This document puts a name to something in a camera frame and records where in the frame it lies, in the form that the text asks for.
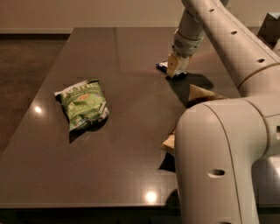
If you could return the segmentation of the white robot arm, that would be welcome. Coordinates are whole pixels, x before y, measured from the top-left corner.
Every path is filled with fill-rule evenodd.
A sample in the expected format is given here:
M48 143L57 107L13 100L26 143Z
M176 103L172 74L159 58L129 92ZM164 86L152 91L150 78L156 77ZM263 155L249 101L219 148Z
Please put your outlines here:
M209 38L240 95L189 108L175 132L182 224L259 224L252 165L279 152L279 57L225 7L181 0L167 73Z

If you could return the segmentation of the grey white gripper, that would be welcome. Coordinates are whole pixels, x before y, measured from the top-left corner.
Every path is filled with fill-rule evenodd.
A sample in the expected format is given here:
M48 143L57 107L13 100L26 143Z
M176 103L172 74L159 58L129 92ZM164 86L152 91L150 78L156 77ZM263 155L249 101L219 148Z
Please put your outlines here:
M190 57L196 52L203 39L203 30L196 31L194 34L190 34L189 37L185 37L179 30L175 31L172 46L174 52L169 55L167 60L166 73L169 77L186 74Z

